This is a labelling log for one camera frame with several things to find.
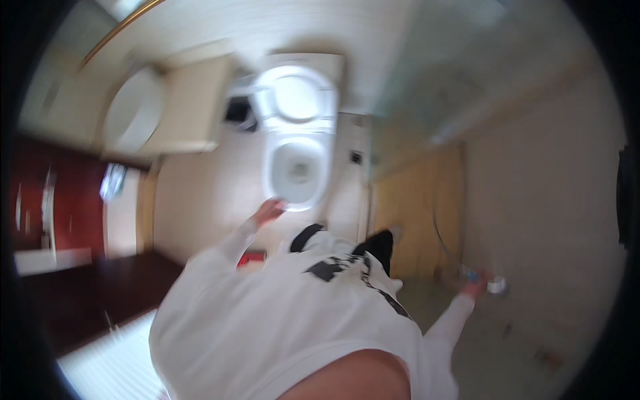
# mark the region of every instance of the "tiled floor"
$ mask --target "tiled floor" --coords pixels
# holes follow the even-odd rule
[[[251,249],[273,253],[282,239],[318,220],[326,220],[338,236],[364,238],[369,211],[366,123],[367,118],[340,114],[332,180],[323,202],[311,210],[285,213],[260,231]],[[185,261],[251,216],[265,200],[264,139],[261,132],[227,130],[211,153],[168,156],[158,180],[154,246]],[[362,165],[349,161],[352,150],[363,153]]]

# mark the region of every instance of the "person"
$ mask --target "person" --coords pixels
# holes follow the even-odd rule
[[[486,281],[469,282],[423,336],[389,278],[394,235],[356,246],[313,224],[264,268],[236,273],[268,200],[186,264],[149,344],[171,399],[455,399],[451,353]]]

